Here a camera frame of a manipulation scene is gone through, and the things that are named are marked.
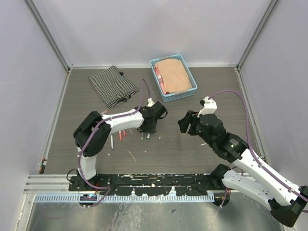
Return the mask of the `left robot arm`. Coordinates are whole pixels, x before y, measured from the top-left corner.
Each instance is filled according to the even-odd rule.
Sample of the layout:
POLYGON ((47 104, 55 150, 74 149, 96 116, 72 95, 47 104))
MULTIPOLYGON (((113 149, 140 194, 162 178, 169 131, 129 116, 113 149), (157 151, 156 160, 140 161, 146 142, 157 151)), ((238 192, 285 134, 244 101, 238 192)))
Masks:
POLYGON ((77 146, 77 171, 79 184, 86 190, 106 190, 108 186, 96 186, 97 155, 103 149, 107 139, 120 131, 136 128, 139 132, 156 133, 157 121, 168 115, 167 109, 159 102, 149 102, 147 106, 138 106, 129 111, 101 115, 92 111, 73 133, 77 146))

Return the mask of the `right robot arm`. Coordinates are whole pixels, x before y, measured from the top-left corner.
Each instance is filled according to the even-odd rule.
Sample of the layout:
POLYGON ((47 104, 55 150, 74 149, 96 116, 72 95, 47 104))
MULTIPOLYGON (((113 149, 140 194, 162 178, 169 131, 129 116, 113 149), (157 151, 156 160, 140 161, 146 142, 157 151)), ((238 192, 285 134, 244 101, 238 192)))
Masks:
POLYGON ((293 227, 308 203, 307 186, 298 186, 263 161, 239 136, 227 132, 215 114, 189 110, 178 121, 181 133, 197 135, 218 157, 248 173, 247 179, 226 165, 218 165, 210 174, 217 190, 230 188, 254 199, 267 208, 282 225, 293 227))

